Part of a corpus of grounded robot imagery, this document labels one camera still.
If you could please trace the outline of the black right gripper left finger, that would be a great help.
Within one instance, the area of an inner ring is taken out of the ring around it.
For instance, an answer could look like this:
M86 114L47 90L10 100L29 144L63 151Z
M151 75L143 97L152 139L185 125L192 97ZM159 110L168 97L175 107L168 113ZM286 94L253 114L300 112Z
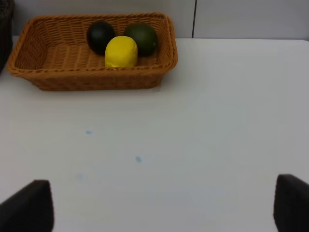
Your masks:
M54 207L50 182L34 180L0 204L2 232L51 232Z

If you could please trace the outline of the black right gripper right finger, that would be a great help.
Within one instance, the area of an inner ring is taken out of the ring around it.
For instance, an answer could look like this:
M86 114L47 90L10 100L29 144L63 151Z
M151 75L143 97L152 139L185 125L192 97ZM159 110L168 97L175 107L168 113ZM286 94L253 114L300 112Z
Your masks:
M273 208L279 232L309 230L309 185L292 174L277 177Z

